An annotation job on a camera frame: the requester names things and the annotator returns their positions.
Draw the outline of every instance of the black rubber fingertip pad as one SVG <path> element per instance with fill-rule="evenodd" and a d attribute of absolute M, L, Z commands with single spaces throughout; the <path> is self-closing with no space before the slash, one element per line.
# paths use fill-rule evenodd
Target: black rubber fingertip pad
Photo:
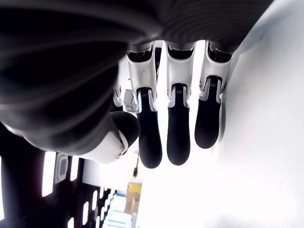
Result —
<path fill-rule="evenodd" d="M 189 110 L 183 104 L 183 93 L 177 93 L 175 106 L 168 108 L 167 155 L 173 165 L 184 164 L 190 155 Z"/>
<path fill-rule="evenodd" d="M 157 112 L 152 112 L 149 107 L 143 108 L 137 114 L 141 125 L 139 136 L 139 155 L 142 163 L 149 169 L 154 169 L 162 161 L 162 144 L 158 128 Z"/>
<path fill-rule="evenodd" d="M 135 142 L 141 132 L 139 121 L 130 113 L 123 111 L 111 112 L 114 123 L 128 141 L 129 147 Z"/>
<path fill-rule="evenodd" d="M 199 100 L 198 115 L 195 124 L 195 142 L 203 149 L 212 147 L 219 136 L 219 108 L 216 101 Z"/>

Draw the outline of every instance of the white wall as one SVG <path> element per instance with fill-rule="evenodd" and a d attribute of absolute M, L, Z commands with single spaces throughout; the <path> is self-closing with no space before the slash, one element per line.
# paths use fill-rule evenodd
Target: white wall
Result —
<path fill-rule="evenodd" d="M 195 53 L 190 157 L 177 167 L 164 151 L 160 166 L 146 170 L 136 227 L 304 227 L 304 1 L 275 1 L 242 43 L 224 95 L 225 133 L 209 150 L 194 141 L 203 46 Z M 157 105 L 166 148 L 164 61 Z"/>

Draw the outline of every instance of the bright window light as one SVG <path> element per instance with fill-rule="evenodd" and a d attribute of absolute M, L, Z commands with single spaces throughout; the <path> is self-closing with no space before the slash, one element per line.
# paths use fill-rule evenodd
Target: bright window light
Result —
<path fill-rule="evenodd" d="M 84 212 L 83 212 L 83 215 L 82 215 L 82 225 L 86 224 L 88 213 L 89 213 L 89 202 L 86 202 L 84 204 Z"/>
<path fill-rule="evenodd" d="M 100 188 L 99 198 L 101 199 L 104 196 L 104 188 Z"/>
<path fill-rule="evenodd" d="M 106 199 L 104 203 L 104 211 L 106 212 L 107 210 L 108 210 L 108 200 Z"/>
<path fill-rule="evenodd" d="M 53 192 L 56 152 L 45 152 L 42 178 L 42 196 Z"/>
<path fill-rule="evenodd" d="M 100 218 L 99 218 L 99 216 L 97 216 L 97 218 L 96 218 L 96 228 L 99 228 L 99 222 L 100 222 Z"/>
<path fill-rule="evenodd" d="M 77 156 L 73 156 L 73 158 L 72 158 L 72 168 L 71 168 L 71 181 L 73 181 L 77 178 L 78 162 L 79 162 L 79 158 Z"/>
<path fill-rule="evenodd" d="M 100 213 L 100 220 L 102 221 L 102 220 L 104 220 L 104 217 L 105 217 L 105 208 L 103 207 L 103 208 L 101 208 L 101 213 Z"/>
<path fill-rule="evenodd" d="M 0 157 L 0 220 L 4 219 L 3 201 L 2 201 L 2 185 L 1 185 L 1 157 Z"/>
<path fill-rule="evenodd" d="M 92 201 L 92 210 L 95 210 L 96 206 L 97 206 L 97 191 L 94 191 L 93 201 Z"/>
<path fill-rule="evenodd" d="M 67 228 L 74 228 L 74 218 L 71 218 L 67 223 Z"/>

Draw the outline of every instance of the robotic hand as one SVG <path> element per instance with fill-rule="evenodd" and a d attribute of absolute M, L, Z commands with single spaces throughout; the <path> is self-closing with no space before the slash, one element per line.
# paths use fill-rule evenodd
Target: robotic hand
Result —
<path fill-rule="evenodd" d="M 232 54 L 271 2 L 0 0 L 6 22 L 0 26 L 0 120 L 38 148 L 102 163 L 121 157 L 140 135 L 141 160 L 155 168 L 162 145 L 153 41 L 165 40 L 167 154 L 181 165 L 190 152 L 195 42 L 208 40 L 195 127 L 195 141 L 206 149 L 218 137 Z M 109 114 L 122 108 L 117 63 L 126 53 L 138 120 Z"/>

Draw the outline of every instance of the yellow object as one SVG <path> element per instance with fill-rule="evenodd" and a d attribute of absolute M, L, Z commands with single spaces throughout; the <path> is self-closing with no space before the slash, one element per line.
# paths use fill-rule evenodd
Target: yellow object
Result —
<path fill-rule="evenodd" d="M 128 191 L 129 192 L 136 192 L 136 193 L 141 193 L 142 191 L 142 184 L 141 183 L 128 183 Z"/>

